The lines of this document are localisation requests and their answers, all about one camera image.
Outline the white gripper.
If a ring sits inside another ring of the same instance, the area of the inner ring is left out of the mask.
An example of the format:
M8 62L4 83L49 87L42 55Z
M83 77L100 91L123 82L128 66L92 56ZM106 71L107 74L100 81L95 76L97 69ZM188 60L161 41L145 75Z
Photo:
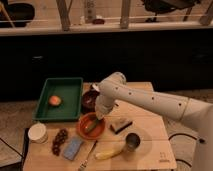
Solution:
M101 120L109 114L115 105L115 100L104 95L99 95L95 101L96 117Z

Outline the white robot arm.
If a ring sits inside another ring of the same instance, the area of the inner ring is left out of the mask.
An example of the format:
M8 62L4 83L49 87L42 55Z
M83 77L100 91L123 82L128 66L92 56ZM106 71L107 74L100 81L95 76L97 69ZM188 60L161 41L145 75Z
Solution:
M114 72L99 84L95 102L96 117L109 114L121 100L172 120L198 133L191 171L213 171L213 104L194 98L131 88L126 77Z

